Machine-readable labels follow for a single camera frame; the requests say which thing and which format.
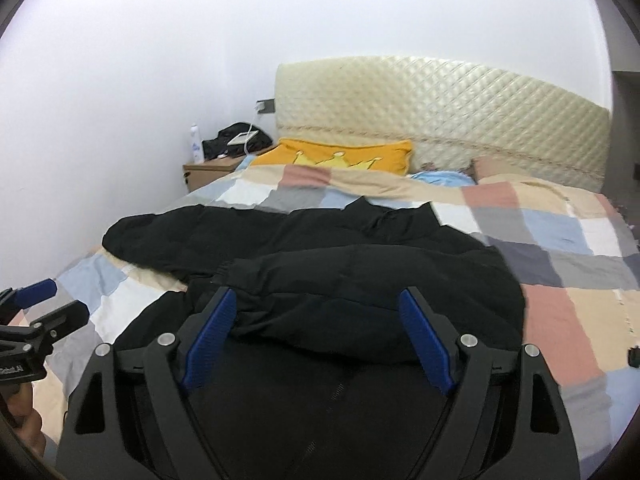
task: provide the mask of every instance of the blue rubber pad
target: blue rubber pad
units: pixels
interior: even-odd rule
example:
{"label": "blue rubber pad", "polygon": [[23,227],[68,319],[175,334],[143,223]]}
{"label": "blue rubber pad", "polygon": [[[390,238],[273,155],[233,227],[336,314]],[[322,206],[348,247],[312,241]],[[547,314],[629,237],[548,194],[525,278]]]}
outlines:
{"label": "blue rubber pad", "polygon": [[42,280],[41,282],[33,283],[33,285],[16,290],[12,301],[15,306],[23,309],[29,308],[49,298],[53,298],[57,291],[58,286],[52,279]]}
{"label": "blue rubber pad", "polygon": [[447,395],[456,386],[450,374],[449,353],[408,290],[400,293],[399,311],[402,325],[414,345],[427,379]]}
{"label": "blue rubber pad", "polygon": [[235,319],[236,294],[229,289],[204,323],[187,353],[185,372],[180,383],[187,393],[207,383]]}

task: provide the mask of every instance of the wall socket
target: wall socket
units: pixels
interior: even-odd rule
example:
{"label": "wall socket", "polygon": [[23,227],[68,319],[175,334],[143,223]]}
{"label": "wall socket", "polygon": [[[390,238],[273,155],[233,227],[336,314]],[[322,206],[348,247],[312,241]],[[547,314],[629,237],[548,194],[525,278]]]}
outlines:
{"label": "wall socket", "polygon": [[276,112],[276,99],[262,99],[256,101],[259,114],[274,114]]}

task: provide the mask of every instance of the white bottle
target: white bottle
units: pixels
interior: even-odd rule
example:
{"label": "white bottle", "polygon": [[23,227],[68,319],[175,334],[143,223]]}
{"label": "white bottle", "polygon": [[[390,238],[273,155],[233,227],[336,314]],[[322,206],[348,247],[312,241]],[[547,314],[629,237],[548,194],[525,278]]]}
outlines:
{"label": "white bottle", "polygon": [[191,151],[193,152],[193,161],[196,164],[202,164],[204,162],[204,150],[202,149],[200,130],[196,123],[191,125]]}

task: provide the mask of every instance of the white fabric square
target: white fabric square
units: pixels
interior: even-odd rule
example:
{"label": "white fabric square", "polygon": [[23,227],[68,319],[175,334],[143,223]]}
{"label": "white fabric square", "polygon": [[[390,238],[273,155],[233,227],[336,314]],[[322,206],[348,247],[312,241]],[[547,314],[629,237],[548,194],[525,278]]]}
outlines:
{"label": "white fabric square", "polygon": [[91,315],[95,331],[105,343],[113,343],[140,312],[163,294],[162,290],[127,278],[113,294],[102,297],[100,306]]}
{"label": "white fabric square", "polygon": [[441,225],[449,225],[463,233],[481,233],[474,214],[466,205],[431,202],[431,206]]}
{"label": "white fabric square", "polygon": [[587,245],[593,254],[622,256],[616,231],[607,218],[585,218],[580,220]]}
{"label": "white fabric square", "polygon": [[218,200],[229,205],[256,205],[264,202],[274,189],[276,189],[275,186],[268,184],[256,184],[255,182],[238,179],[233,186],[220,195]]}

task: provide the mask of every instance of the quilted headboard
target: quilted headboard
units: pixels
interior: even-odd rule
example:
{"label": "quilted headboard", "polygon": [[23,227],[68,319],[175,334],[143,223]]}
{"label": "quilted headboard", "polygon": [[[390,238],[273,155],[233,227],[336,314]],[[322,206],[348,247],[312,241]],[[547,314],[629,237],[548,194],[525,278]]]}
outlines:
{"label": "quilted headboard", "polygon": [[495,154],[568,186],[598,191],[604,179],[609,111],[506,70],[423,57],[321,59],[280,65],[275,99],[283,137],[411,139],[414,168],[457,170]]}

